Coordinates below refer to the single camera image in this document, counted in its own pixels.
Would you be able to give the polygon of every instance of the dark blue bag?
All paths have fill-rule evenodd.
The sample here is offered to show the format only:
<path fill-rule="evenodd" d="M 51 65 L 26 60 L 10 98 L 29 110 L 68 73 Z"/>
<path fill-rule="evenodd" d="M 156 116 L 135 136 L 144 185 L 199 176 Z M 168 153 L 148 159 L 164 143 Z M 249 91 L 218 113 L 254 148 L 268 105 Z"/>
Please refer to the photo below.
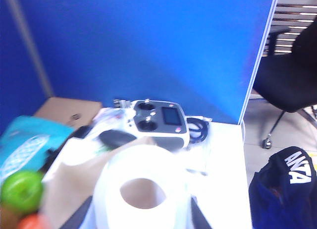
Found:
<path fill-rule="evenodd" d="M 317 229 L 316 171 L 292 146 L 272 155 L 249 187 L 255 229 Z"/>

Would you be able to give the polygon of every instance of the blue package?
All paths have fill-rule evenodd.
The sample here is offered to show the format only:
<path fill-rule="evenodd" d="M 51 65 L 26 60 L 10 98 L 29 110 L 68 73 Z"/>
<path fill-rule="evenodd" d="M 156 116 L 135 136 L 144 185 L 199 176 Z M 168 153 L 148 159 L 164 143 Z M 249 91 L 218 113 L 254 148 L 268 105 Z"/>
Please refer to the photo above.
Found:
<path fill-rule="evenodd" d="M 48 149 L 57 149 L 73 128 L 34 116 L 19 116 L 0 138 L 0 180 L 18 170 L 39 170 Z"/>

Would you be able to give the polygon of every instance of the tiled floor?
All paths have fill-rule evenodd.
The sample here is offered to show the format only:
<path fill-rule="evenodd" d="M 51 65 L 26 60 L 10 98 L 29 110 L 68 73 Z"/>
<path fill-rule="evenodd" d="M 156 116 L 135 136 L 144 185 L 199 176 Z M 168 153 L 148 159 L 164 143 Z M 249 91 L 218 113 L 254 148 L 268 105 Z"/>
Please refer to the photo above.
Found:
<path fill-rule="evenodd" d="M 277 120 L 281 110 L 262 100 L 250 100 L 244 116 L 246 137 L 244 153 L 248 184 L 254 172 L 258 172 L 269 157 L 289 146 L 298 146 L 307 151 L 317 151 L 317 129 L 297 113 L 286 113 L 274 130 L 273 147 L 261 148 L 261 142 Z"/>

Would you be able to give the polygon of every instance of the black mouse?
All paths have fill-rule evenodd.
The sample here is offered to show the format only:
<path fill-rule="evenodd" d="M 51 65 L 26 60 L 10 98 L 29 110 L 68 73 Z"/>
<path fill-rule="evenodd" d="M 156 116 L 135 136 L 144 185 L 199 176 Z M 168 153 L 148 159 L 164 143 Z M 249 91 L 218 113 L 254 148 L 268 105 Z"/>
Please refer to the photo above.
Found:
<path fill-rule="evenodd" d="M 134 135 L 124 131 L 108 130 L 100 133 L 99 139 L 106 146 L 110 147 L 111 149 L 115 149 L 137 138 Z"/>

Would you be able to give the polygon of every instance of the black chair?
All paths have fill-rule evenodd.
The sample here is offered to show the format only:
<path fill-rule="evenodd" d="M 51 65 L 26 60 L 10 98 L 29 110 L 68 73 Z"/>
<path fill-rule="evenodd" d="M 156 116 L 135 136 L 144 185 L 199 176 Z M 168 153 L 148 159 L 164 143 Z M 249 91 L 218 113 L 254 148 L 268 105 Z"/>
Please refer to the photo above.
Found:
<path fill-rule="evenodd" d="M 317 128 L 317 18 L 296 38 L 292 53 L 273 55 L 278 34 L 285 27 L 272 27 L 268 56 L 260 62 L 253 88 L 269 103 L 282 110 L 273 128 L 262 142 L 270 149 L 271 136 L 285 112 L 298 112 Z M 303 108 L 312 106 L 315 118 Z"/>

